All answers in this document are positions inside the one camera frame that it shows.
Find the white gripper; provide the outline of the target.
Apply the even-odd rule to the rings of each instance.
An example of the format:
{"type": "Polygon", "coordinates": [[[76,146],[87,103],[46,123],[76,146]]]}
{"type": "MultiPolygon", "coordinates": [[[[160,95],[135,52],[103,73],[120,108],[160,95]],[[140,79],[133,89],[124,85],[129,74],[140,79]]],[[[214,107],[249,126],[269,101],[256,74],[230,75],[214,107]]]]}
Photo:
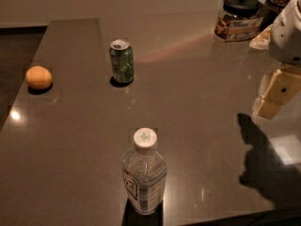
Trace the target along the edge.
{"type": "Polygon", "coordinates": [[[273,22],[270,56],[283,64],[291,64],[266,73],[261,80],[254,114],[273,119],[301,90],[301,0],[291,0],[273,22]]]}

